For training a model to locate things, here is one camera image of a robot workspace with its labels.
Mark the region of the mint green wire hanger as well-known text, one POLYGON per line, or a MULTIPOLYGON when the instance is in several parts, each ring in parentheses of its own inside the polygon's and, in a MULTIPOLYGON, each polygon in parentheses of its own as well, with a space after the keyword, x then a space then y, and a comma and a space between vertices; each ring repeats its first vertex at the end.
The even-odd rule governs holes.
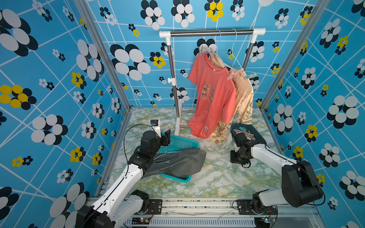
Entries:
POLYGON ((232 31, 234 31, 234 36, 235 36, 235 40, 232 43, 232 47, 230 49, 229 52, 229 60, 232 60, 233 63, 231 64, 231 66, 235 66, 235 64, 237 64, 237 66, 239 67, 239 69, 241 69, 243 67, 243 63, 240 62, 239 57, 240 57, 240 52, 242 50, 243 45, 245 44, 246 40, 238 40, 238 32, 235 28, 232 28, 232 31), (235 44, 236 43, 240 43, 240 47, 239 48, 235 48, 235 44))

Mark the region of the mint green clothespin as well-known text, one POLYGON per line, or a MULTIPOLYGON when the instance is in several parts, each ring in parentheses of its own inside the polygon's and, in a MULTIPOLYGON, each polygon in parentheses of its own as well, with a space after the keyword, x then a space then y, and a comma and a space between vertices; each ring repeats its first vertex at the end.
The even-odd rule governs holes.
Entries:
POLYGON ((249 79, 255 78, 256 76, 257 76, 257 73, 253 73, 253 74, 247 75, 244 79, 249 80, 249 79))

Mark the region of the dark grey garment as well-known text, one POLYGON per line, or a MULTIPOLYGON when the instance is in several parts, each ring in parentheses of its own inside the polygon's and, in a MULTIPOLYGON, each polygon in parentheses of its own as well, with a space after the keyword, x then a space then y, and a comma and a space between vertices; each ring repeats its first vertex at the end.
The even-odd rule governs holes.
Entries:
POLYGON ((179 158, 171 163, 157 164, 153 161, 143 178, 161 174, 176 177, 190 176, 201 171, 205 163, 206 151, 200 148, 190 148, 182 149, 180 152, 179 158))

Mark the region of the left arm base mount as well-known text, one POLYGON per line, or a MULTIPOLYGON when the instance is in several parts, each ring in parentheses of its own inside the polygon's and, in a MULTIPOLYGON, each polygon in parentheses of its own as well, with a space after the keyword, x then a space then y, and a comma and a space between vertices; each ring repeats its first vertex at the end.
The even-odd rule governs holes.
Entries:
POLYGON ((150 199, 148 205, 143 206, 142 210, 136 212, 135 215, 161 215, 162 205, 162 199, 150 199))

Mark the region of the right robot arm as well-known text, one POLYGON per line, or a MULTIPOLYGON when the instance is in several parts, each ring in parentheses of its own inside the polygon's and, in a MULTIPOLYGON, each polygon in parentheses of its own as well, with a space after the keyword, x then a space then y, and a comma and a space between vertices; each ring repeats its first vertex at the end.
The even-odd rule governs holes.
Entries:
POLYGON ((256 141, 240 142, 230 151, 231 163, 250 168, 256 159, 271 167, 281 176, 281 187, 257 192, 252 196, 251 209, 259 214, 263 210, 278 205, 298 208, 325 200, 325 193, 307 161, 297 161, 275 152, 264 143, 256 141))

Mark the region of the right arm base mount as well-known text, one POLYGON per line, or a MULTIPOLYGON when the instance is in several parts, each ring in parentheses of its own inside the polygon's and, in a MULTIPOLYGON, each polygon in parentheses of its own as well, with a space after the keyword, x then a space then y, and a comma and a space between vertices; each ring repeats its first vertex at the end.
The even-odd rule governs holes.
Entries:
POLYGON ((263 206, 257 199, 238 199, 232 206, 240 215, 277 215, 277 207, 263 206))

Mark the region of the blue wire hanger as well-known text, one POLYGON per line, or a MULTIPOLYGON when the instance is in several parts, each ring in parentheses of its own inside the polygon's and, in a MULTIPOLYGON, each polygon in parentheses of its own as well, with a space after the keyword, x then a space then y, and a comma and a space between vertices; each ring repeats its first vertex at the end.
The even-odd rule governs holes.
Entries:
POLYGON ((217 45, 217 49, 214 53, 212 53, 210 56, 209 56, 209 61, 216 67, 218 68, 229 68, 225 63, 224 61, 222 60, 222 58, 219 56, 218 52, 219 52, 219 42, 221 40, 221 31, 218 29, 218 32, 219 32, 219 40, 218 40, 218 43, 216 44, 217 45))

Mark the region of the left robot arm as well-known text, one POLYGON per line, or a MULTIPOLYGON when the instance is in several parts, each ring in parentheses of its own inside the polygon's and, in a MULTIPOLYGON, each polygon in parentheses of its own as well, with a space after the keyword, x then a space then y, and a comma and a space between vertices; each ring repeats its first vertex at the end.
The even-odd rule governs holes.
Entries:
POLYGON ((91 206, 83 206, 77 213, 76 228, 119 228, 131 216, 148 207, 148 194, 137 191, 124 200, 132 187, 151 167, 154 156, 162 146, 171 142, 171 130, 164 134, 155 130, 143 133, 127 166, 114 184, 91 206))

